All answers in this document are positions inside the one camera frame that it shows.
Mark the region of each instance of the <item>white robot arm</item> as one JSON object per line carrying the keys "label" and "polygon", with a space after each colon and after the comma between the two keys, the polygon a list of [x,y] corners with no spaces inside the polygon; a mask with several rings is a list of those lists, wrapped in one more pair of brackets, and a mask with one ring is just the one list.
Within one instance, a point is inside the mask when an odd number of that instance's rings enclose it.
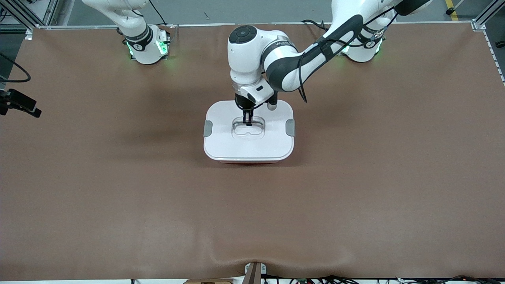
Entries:
{"label": "white robot arm", "polygon": [[82,0],[111,19],[126,39],[132,56],[142,64],[153,64],[168,54],[169,35],[156,25],[147,25],[142,14],[147,0]]}
{"label": "white robot arm", "polygon": [[[253,109],[268,102],[274,110],[277,92],[291,92],[330,61],[362,33],[373,32],[368,41],[381,41],[383,28],[393,20],[393,9],[400,15],[417,12],[430,0],[332,0],[332,25],[320,38],[299,52],[282,31],[264,31],[253,26],[236,28],[228,39],[228,63],[235,89],[235,102],[250,123]],[[350,49],[369,46],[352,45]],[[375,50],[366,51],[371,59]]]}

